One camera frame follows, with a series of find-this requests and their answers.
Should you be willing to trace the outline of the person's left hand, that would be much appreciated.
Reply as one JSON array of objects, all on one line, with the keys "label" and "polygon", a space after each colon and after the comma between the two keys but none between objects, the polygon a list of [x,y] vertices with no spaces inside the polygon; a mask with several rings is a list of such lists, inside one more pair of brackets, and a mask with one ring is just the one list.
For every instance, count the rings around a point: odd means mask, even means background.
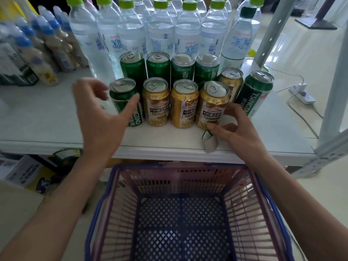
[{"label": "person's left hand", "polygon": [[127,126],[98,102],[108,100],[107,86],[96,78],[79,78],[73,84],[76,112],[83,138],[84,156],[109,160],[119,148]]}]

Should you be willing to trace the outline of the person's right hand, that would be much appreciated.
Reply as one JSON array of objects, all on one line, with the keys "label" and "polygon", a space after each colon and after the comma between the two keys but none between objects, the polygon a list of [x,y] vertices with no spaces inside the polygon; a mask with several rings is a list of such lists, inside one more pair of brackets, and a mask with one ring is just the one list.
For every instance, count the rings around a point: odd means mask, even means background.
[{"label": "person's right hand", "polygon": [[217,136],[230,145],[232,151],[249,167],[257,167],[270,154],[262,143],[253,123],[239,104],[229,102],[224,114],[236,119],[231,123],[230,136]]}]

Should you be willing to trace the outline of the gold beverage can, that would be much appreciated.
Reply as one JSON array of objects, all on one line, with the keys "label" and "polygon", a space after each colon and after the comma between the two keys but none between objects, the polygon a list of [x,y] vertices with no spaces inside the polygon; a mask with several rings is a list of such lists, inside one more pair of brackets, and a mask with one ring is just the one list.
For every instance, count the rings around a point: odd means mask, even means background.
[{"label": "gold beverage can", "polygon": [[229,101],[229,87],[217,81],[207,81],[200,90],[196,125],[206,130],[207,123],[217,123]]},{"label": "gold beverage can", "polygon": [[199,100],[197,83],[189,79],[177,80],[171,90],[170,118],[174,127],[186,129],[193,125]]},{"label": "gold beverage can", "polygon": [[170,88],[163,78],[145,80],[142,89],[143,105],[148,124],[161,127],[169,121]]},{"label": "gold beverage can", "polygon": [[234,67],[225,67],[217,76],[217,81],[229,87],[229,101],[234,103],[244,82],[243,72]]}]

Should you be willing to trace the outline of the person's left forearm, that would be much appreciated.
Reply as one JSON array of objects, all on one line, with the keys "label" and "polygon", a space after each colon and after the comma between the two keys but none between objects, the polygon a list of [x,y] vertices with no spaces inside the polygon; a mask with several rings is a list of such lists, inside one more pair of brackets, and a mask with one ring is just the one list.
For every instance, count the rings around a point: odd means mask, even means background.
[{"label": "person's left forearm", "polygon": [[61,261],[108,160],[107,156],[83,154],[51,197],[0,252],[0,261]]}]

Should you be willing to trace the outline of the person's right forearm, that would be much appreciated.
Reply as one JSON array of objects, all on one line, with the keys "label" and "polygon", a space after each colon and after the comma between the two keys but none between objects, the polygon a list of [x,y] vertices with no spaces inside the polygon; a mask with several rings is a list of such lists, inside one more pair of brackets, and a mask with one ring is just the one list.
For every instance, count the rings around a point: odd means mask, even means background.
[{"label": "person's right forearm", "polygon": [[308,261],[348,261],[348,228],[271,156],[250,167],[267,187]]}]

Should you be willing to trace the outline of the green can white lettering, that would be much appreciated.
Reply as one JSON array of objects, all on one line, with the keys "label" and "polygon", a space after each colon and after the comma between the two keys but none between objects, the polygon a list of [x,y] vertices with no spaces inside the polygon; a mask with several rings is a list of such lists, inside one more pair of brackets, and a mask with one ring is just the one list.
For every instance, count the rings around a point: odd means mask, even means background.
[{"label": "green can white lettering", "polygon": [[[138,93],[136,81],[132,78],[120,78],[109,84],[109,95],[116,108],[121,113],[133,95]],[[128,126],[137,127],[144,122],[142,103],[139,100],[137,110],[130,119]]]},{"label": "green can white lettering", "polygon": [[274,77],[267,72],[250,72],[242,84],[235,103],[239,104],[246,115],[251,118],[272,91],[273,83]]}]

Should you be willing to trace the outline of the white and green paper tag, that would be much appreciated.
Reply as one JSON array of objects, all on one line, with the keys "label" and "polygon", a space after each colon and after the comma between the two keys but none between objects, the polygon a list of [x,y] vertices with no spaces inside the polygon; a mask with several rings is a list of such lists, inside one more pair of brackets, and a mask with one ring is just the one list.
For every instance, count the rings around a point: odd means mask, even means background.
[{"label": "white and green paper tag", "polygon": [[213,153],[219,144],[218,138],[211,133],[210,130],[204,131],[202,135],[202,143],[204,146],[205,153]]}]

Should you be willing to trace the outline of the green beverage can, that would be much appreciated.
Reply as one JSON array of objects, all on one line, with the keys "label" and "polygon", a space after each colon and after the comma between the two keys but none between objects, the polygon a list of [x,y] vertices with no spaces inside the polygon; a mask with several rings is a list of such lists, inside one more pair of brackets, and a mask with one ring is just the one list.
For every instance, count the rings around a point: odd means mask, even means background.
[{"label": "green beverage can", "polygon": [[187,53],[179,53],[171,60],[171,86],[181,79],[194,79],[195,57]]},{"label": "green beverage can", "polygon": [[215,81],[220,66],[218,56],[202,52],[196,57],[194,79],[200,91],[207,81]]},{"label": "green beverage can", "polygon": [[120,66],[125,78],[131,78],[136,82],[139,92],[147,79],[146,63],[143,54],[139,51],[128,51],[120,56]]},{"label": "green beverage can", "polygon": [[171,59],[165,52],[152,52],[146,57],[147,77],[163,78],[170,85]]}]

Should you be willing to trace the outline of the dark green package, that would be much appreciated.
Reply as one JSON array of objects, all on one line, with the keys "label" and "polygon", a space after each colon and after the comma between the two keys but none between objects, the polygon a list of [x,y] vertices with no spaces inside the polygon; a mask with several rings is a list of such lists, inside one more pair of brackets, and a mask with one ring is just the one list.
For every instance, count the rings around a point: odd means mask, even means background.
[{"label": "dark green package", "polygon": [[82,154],[82,149],[62,149],[48,156],[48,160],[54,164],[57,174],[67,175]]}]

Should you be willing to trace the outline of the group of light-green-capped water bottles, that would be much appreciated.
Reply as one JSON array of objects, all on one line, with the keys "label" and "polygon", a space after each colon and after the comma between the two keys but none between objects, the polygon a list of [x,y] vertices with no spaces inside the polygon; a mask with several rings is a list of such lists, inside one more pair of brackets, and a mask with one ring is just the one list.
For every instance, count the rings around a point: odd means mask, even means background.
[{"label": "group of light-green-capped water bottles", "polygon": [[157,0],[164,8],[159,15],[159,8],[155,8],[157,14],[143,19],[136,13],[134,0],[120,0],[120,12],[114,8],[113,0],[96,0],[99,10],[90,13],[86,8],[85,0],[67,0],[71,10],[69,13],[70,26],[74,35],[82,45],[83,51],[92,48],[94,38],[101,40],[110,58],[115,76],[120,78],[120,56],[125,52],[141,52],[146,56],[150,52],[165,52],[170,57],[176,50],[177,40],[183,41],[179,45],[179,52],[188,52],[196,57],[202,52],[200,43],[206,38],[201,34],[203,26],[201,20],[195,14],[197,2],[185,0],[182,6],[190,4],[190,11],[186,9],[188,23],[183,21],[183,13],[180,15],[180,29],[188,29],[192,25],[195,33],[190,37],[186,34],[176,34],[176,22],[168,13],[167,0]]}]

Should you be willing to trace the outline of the dark-green-capped clear water bottle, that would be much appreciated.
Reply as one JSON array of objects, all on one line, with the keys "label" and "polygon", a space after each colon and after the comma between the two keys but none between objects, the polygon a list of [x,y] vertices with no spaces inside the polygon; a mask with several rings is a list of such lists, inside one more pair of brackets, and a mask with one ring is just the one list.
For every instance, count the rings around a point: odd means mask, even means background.
[{"label": "dark-green-capped clear water bottle", "polygon": [[231,27],[224,41],[218,73],[221,73],[223,68],[240,69],[242,67],[252,44],[252,19],[256,10],[256,7],[241,8],[236,24]]}]

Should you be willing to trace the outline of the white power strip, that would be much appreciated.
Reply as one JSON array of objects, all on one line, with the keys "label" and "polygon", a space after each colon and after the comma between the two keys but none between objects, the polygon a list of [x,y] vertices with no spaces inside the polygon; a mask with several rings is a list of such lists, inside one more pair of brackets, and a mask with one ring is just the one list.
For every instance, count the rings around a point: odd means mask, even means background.
[{"label": "white power strip", "polygon": [[314,105],[316,99],[308,94],[306,91],[298,91],[296,86],[292,86],[288,88],[289,92],[291,92],[291,97],[296,97],[301,103],[304,105]]}]

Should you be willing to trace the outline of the row of blue-capped cream bottles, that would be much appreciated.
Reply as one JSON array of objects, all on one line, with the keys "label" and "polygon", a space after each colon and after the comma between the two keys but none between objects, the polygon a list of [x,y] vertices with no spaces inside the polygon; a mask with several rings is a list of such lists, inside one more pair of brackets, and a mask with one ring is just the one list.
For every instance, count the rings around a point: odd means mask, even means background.
[{"label": "row of blue-capped cream bottles", "polygon": [[20,55],[40,81],[47,86],[59,84],[58,73],[70,73],[88,63],[76,50],[75,43],[61,29],[56,18],[32,14],[29,19],[18,16],[11,35]]}]

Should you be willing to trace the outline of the purple and blue shopping basket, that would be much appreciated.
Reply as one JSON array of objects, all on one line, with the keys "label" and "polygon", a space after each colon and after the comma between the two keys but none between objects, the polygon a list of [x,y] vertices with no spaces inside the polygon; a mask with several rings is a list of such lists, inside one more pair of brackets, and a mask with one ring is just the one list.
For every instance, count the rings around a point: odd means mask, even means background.
[{"label": "purple and blue shopping basket", "polygon": [[242,164],[120,163],[84,261],[295,261],[281,214]]}]

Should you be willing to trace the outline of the blue and yellow package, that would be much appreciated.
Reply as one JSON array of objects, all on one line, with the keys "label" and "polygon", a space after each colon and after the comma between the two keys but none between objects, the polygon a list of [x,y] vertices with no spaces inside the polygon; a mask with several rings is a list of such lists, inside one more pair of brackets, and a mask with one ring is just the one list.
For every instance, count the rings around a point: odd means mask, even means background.
[{"label": "blue and yellow package", "polygon": [[34,184],[34,192],[46,195],[55,185],[60,183],[61,178],[57,174],[45,173]]}]

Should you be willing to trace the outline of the white metal shelf rack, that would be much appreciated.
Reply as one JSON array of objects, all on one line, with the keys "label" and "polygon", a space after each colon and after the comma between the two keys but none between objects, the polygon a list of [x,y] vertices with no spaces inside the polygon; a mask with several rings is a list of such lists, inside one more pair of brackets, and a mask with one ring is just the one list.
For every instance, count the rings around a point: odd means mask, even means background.
[{"label": "white metal shelf rack", "polygon": [[[340,126],[348,103],[348,28],[345,31],[332,87],[328,95],[317,148],[312,149],[290,120],[288,106],[271,92],[252,122],[267,150],[282,165],[300,166],[295,177],[306,176],[348,155],[348,128]],[[90,70],[60,73],[60,84],[48,87],[0,86],[0,151],[20,154],[53,154],[62,149],[81,149],[71,86]],[[242,163],[224,141],[207,154],[197,126],[177,129],[165,125],[151,129],[144,124],[127,129],[115,158],[159,161]]]}]

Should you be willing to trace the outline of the white printed cardboard box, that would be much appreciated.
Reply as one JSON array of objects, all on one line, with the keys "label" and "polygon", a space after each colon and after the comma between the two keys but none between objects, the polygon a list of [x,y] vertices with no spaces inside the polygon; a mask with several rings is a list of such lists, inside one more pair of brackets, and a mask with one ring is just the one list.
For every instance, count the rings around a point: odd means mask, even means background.
[{"label": "white printed cardboard box", "polygon": [[0,152],[0,181],[27,188],[38,176],[42,163],[29,155]]}]

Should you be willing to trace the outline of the dark wrapped bottle pack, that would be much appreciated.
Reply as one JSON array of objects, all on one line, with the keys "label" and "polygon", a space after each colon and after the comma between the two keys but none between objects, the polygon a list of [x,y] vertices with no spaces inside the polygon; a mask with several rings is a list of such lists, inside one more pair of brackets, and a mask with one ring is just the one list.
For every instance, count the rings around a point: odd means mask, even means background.
[{"label": "dark wrapped bottle pack", "polygon": [[13,46],[10,24],[0,20],[0,85],[33,86],[38,76]]}]

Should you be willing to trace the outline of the black monitor stand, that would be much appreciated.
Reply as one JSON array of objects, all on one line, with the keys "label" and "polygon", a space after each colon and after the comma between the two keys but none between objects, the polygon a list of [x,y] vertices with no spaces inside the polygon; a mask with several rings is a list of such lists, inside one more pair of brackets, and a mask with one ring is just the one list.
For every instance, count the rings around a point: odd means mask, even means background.
[{"label": "black monitor stand", "polygon": [[310,30],[337,30],[348,23],[348,0],[317,0],[310,14],[295,22]]}]

